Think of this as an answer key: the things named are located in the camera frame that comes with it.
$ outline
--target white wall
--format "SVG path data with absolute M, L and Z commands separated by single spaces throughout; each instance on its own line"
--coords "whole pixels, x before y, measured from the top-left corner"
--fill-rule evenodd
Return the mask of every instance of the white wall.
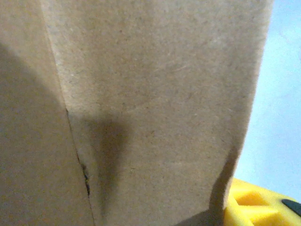
M 236 178 L 301 202 L 301 1 L 276 0 Z

